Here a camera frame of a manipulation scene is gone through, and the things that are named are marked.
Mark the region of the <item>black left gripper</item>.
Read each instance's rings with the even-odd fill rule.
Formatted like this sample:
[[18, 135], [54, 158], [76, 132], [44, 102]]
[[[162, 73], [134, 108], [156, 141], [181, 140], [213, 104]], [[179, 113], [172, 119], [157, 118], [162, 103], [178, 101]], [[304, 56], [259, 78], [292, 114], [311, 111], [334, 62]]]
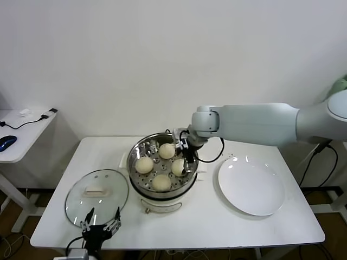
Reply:
[[94, 216], [93, 207], [84, 220], [80, 221], [82, 228], [82, 238], [85, 241], [84, 248], [87, 251], [100, 251], [104, 241], [112, 237], [112, 231], [118, 231], [121, 227], [120, 207], [118, 206], [115, 216], [107, 224], [103, 225], [90, 225], [92, 217]]

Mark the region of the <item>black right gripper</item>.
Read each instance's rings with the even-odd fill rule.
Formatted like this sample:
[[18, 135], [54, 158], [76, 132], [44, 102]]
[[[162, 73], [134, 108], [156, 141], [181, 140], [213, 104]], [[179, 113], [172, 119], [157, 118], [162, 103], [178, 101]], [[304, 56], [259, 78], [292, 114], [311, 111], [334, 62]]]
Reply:
[[[181, 140], [179, 141], [178, 153], [182, 153], [187, 164], [194, 164], [198, 158], [197, 151], [201, 148], [202, 146], [193, 146], [187, 140]], [[189, 176], [193, 173], [194, 168], [191, 165], [184, 165], [181, 176]]]

